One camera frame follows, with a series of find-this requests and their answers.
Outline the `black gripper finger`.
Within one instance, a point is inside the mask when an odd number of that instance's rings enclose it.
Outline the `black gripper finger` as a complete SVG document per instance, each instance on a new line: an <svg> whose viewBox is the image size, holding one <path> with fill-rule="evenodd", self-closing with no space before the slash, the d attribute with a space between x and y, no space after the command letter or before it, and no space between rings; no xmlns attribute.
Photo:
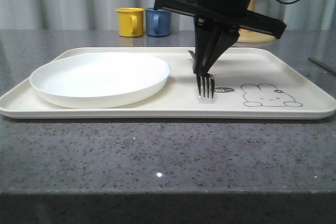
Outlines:
<svg viewBox="0 0 336 224"><path fill-rule="evenodd" d="M218 30L216 29L209 42L203 58L203 73L208 73L216 60L239 38L237 29Z"/></svg>
<svg viewBox="0 0 336 224"><path fill-rule="evenodd" d="M208 73L209 69L223 53L221 26L204 19L194 19L195 57L193 71L196 75Z"/></svg>

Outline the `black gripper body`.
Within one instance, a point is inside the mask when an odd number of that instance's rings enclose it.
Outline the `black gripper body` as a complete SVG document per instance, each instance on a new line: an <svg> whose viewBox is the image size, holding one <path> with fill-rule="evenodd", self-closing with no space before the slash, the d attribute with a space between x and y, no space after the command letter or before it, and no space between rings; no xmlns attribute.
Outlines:
<svg viewBox="0 0 336 224"><path fill-rule="evenodd" d="M281 38L286 24L248 10L251 0L155 0L154 9L213 20Z"/></svg>

